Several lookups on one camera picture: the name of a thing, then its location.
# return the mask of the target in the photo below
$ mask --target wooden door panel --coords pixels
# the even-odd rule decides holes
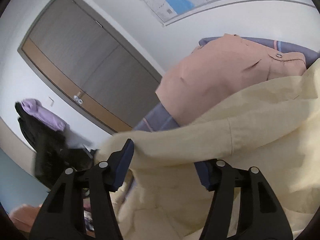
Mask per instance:
[[[125,50],[117,47],[94,71],[82,89],[134,127],[157,103],[159,83]]]
[[[119,46],[72,0],[55,0],[29,37],[79,87]]]

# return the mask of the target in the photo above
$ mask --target lavender cloth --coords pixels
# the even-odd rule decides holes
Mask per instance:
[[[48,109],[42,107],[36,99],[24,99],[21,102],[21,106],[29,115],[32,115],[54,131],[63,131],[66,127],[65,121]]]

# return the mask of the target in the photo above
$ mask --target yellow blanket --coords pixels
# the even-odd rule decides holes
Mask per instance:
[[[241,90],[191,125],[113,136],[96,162],[107,160],[128,138],[135,143],[130,169],[137,184],[126,201],[126,185],[111,196],[124,239],[197,240],[212,193],[201,186],[193,162],[213,158],[240,169],[257,166],[279,198],[296,237],[320,205],[319,94],[317,60],[302,76]],[[234,212],[230,235],[236,222]]]

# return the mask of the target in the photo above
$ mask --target blue wall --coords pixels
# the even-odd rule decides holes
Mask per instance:
[[[47,191],[42,183],[0,149],[0,201],[8,213],[22,204],[42,204],[48,195]]]

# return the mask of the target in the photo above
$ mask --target door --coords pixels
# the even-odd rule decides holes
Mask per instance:
[[[115,131],[130,130],[158,103],[159,82],[73,0],[55,0],[22,50],[61,91],[78,95],[83,109]]]

